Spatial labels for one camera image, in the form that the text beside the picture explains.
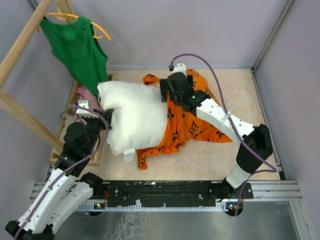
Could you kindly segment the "orange patterned pillowcase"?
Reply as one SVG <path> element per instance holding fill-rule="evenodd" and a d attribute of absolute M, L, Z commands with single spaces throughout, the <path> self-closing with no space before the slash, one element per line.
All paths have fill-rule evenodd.
<path fill-rule="evenodd" d="M 137 165 L 140 170 L 148 168 L 146 158 L 161 154 L 173 154 L 185 146 L 187 140 L 213 143 L 230 143 L 232 140 L 212 124 L 184 111 L 173 101 L 167 102 L 167 127 L 158 146 L 138 149 Z"/>

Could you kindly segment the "white pillow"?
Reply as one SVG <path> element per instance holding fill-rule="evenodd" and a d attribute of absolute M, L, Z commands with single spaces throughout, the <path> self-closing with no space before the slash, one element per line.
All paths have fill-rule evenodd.
<path fill-rule="evenodd" d="M 97 86 L 103 110 L 112 110 L 107 143 L 113 155 L 131 162 L 138 150 L 158 146 L 167 128 L 167 104 L 160 88 L 107 81 Z"/>

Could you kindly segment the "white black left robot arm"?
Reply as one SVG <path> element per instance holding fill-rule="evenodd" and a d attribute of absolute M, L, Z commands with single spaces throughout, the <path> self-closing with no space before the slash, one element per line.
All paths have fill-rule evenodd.
<path fill-rule="evenodd" d="M 113 111 L 88 111 L 86 124 L 74 122 L 64 136 L 63 151 L 58 156 L 49 179 L 32 205 L 5 230 L 15 240 L 52 240 L 64 221 L 86 200 L 103 195 L 103 179 L 91 172 L 80 177 L 90 159 L 106 142 L 101 132 L 111 129 Z"/>

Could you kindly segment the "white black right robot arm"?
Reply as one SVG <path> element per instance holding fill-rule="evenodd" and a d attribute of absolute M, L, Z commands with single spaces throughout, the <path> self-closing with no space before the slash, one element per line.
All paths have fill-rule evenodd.
<path fill-rule="evenodd" d="M 159 85 L 162 101 L 172 100 L 184 111 L 216 127 L 238 145 L 236 163 L 222 181 L 224 194 L 235 198 L 241 192 L 241 185 L 273 154 L 268 127 L 264 124 L 252 125 L 225 111 L 208 93 L 194 89 L 192 75 L 175 72 L 161 79 Z"/>

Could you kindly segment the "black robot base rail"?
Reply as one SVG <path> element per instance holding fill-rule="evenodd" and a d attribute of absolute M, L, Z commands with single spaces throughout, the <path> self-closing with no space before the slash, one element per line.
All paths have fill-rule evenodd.
<path fill-rule="evenodd" d="M 101 200 L 107 207 L 214 207 L 223 200 L 252 199 L 250 183 L 236 189 L 224 181 L 104 181 L 89 200 Z"/>

